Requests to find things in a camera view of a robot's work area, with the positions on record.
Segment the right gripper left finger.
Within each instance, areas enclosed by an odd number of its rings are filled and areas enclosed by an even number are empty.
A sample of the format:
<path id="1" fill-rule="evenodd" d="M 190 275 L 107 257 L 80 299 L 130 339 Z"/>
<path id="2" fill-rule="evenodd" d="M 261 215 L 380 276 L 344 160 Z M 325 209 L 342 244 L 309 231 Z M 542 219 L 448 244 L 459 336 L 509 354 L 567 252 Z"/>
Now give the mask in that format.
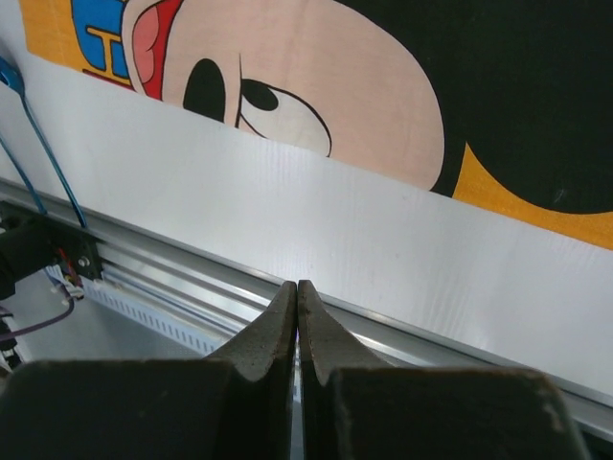
<path id="1" fill-rule="evenodd" d="M 39 361 L 1 395 L 5 459 L 285 459 L 296 286 L 196 360 Z"/>

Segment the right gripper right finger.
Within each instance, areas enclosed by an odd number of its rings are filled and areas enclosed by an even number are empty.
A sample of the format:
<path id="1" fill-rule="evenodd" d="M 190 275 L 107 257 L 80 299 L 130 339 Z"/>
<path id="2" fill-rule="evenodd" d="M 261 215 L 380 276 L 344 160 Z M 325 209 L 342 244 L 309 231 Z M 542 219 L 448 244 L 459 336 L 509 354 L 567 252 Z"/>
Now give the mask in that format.
<path id="1" fill-rule="evenodd" d="M 585 459 L 558 390 L 536 371 L 396 367 L 298 285 L 308 459 Z"/>

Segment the orange cartoon mouse placemat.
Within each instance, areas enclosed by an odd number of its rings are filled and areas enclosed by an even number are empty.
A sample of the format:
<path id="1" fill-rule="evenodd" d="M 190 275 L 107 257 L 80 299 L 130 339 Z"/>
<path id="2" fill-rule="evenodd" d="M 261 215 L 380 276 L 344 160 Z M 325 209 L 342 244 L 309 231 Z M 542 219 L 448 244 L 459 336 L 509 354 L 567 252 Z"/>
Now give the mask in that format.
<path id="1" fill-rule="evenodd" d="M 24 1 L 37 57 L 603 248 L 608 1 Z"/>

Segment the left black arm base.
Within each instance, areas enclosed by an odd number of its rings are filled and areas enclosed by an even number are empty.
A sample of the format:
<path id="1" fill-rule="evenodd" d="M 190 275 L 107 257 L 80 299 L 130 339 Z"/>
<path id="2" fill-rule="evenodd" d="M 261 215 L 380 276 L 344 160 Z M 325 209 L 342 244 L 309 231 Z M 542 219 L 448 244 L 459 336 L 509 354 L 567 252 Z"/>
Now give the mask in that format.
<path id="1" fill-rule="evenodd" d="M 47 266 L 60 265 L 76 281 L 102 277 L 98 240 L 87 231 L 7 201 L 1 203 L 1 298 Z"/>

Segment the blue metal spoon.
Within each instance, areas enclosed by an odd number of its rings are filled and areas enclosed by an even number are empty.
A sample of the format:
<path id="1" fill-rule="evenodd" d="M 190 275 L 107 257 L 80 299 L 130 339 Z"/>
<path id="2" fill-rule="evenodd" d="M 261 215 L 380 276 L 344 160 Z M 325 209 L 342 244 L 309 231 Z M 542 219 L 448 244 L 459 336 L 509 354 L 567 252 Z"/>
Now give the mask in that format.
<path id="1" fill-rule="evenodd" d="M 59 183 L 64 189 L 64 192 L 71 204 L 73 212 L 75 213 L 78 219 L 80 227 L 83 229 L 87 229 L 88 223 L 87 223 L 85 213 L 81 209 L 79 202 L 69 184 L 69 181 L 67 180 L 65 174 L 63 173 L 63 170 L 61 166 L 59 165 L 58 160 L 51 149 L 50 144 L 48 143 L 36 119 L 34 118 L 34 114 L 27 101 L 26 88 L 25 88 L 23 77 L 20 71 L 18 70 L 18 68 L 11 65 L 3 57 L 1 58 L 1 83 L 7 86 L 12 92 L 14 92 L 18 96 L 22 104 L 25 116 L 28 119 L 28 122 L 30 123 L 31 128 L 34 131 L 34 134 L 37 137 L 39 144 L 41 145 L 44 152 L 46 153 L 48 160 L 51 163 L 57 175 L 57 179 L 59 180 Z"/>

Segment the aluminium mounting rail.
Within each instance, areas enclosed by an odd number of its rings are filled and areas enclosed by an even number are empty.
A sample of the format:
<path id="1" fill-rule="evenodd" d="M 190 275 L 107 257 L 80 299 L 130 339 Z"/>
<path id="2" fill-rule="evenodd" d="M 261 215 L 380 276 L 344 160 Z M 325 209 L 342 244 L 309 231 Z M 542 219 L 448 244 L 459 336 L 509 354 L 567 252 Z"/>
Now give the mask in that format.
<path id="1" fill-rule="evenodd" d="M 105 218 L 93 218 L 92 238 L 79 247 L 84 294 L 99 317 L 115 315 L 103 341 L 127 342 L 163 355 L 168 345 L 206 356 L 261 316 L 279 291 L 267 279 L 171 244 Z M 384 363 L 415 368 L 415 385 L 384 389 L 379 379 L 355 385 L 352 396 L 369 412 L 397 418 L 391 402 L 407 403 L 411 432 L 438 426 L 458 436 L 481 437 L 526 430 L 527 410 L 500 384 L 454 379 L 442 387 L 444 369 L 470 374 L 501 372 L 512 361 L 444 339 L 377 313 L 344 304 L 301 285 L 296 334 L 295 394 L 308 381 L 325 380 L 336 367 L 374 368 Z"/>

